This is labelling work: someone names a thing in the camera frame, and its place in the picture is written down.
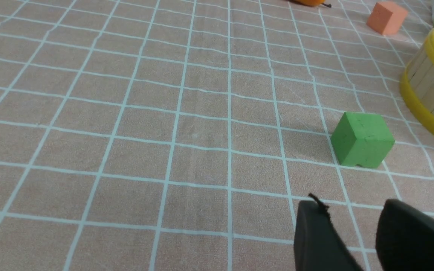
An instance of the orange foam block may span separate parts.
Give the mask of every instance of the orange foam block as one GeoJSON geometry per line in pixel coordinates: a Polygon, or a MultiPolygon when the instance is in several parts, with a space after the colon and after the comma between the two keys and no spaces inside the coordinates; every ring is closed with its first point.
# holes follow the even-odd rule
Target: orange foam block
{"type": "Polygon", "coordinates": [[[407,15],[395,2],[377,2],[366,24],[381,35],[392,35],[398,33],[407,15]]]}

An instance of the fabric surface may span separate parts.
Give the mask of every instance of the fabric surface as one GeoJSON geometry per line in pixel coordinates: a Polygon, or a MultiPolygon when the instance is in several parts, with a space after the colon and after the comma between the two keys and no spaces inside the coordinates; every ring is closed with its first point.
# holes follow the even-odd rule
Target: fabric surface
{"type": "Polygon", "coordinates": [[[379,270],[388,198],[434,217],[434,137],[398,79],[430,29],[372,0],[0,0],[0,271],[293,270],[298,202],[379,270]],[[339,166],[344,111],[384,116],[376,170],[339,166]]]}

